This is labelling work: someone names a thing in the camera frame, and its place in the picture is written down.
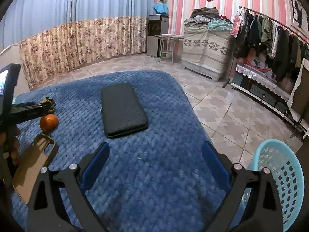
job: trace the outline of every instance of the blue gripper pad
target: blue gripper pad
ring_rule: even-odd
[[[215,148],[212,149],[211,146],[212,144],[207,141],[202,144],[203,159],[205,160],[219,187],[228,193],[231,189],[229,173],[214,151]]]
[[[106,142],[101,143],[94,153],[94,155],[88,155],[93,156],[93,158],[81,175],[81,184],[79,188],[83,193],[92,188],[107,159],[109,158],[109,144]]]

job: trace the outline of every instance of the pink striped wall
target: pink striped wall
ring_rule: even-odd
[[[291,25],[291,0],[167,0],[170,16],[169,33],[183,34],[183,21],[191,16],[194,8],[217,7],[220,15],[226,15],[231,21],[239,6],[260,11],[286,26]]]

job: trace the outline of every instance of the laundry basket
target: laundry basket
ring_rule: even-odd
[[[260,171],[264,167],[271,170],[276,181],[282,206],[283,231],[287,231],[298,216],[304,198],[301,165],[286,144],[277,139],[268,139],[259,145],[251,163],[253,171]]]

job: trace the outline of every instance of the phone screen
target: phone screen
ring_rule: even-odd
[[[4,85],[5,85],[5,80],[7,79],[7,73],[9,70],[5,70],[0,73],[0,95],[3,95],[4,93]]]

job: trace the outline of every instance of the curtain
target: curtain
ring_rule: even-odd
[[[0,22],[0,49],[20,42],[32,89],[85,62],[146,51],[152,5],[153,0],[14,0]]]

